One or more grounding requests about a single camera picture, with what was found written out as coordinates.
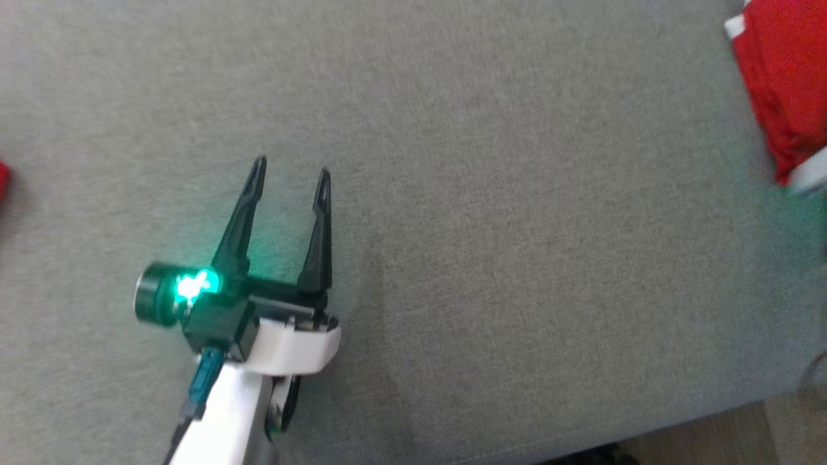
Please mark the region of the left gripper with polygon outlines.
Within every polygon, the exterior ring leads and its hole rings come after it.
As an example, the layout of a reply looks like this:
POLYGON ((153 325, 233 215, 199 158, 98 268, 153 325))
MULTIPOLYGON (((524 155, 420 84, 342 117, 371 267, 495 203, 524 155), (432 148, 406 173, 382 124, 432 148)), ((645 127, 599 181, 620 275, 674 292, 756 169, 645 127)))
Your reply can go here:
POLYGON ((327 315, 333 285, 331 174, 320 171, 313 198, 314 224, 297 283, 248 276, 240 297, 228 300, 227 278, 245 277, 256 207, 265 185, 267 158, 257 157, 211 262, 213 269, 183 269, 174 275, 174 314, 194 353, 219 349, 263 376, 318 373, 339 350, 342 330, 327 315))

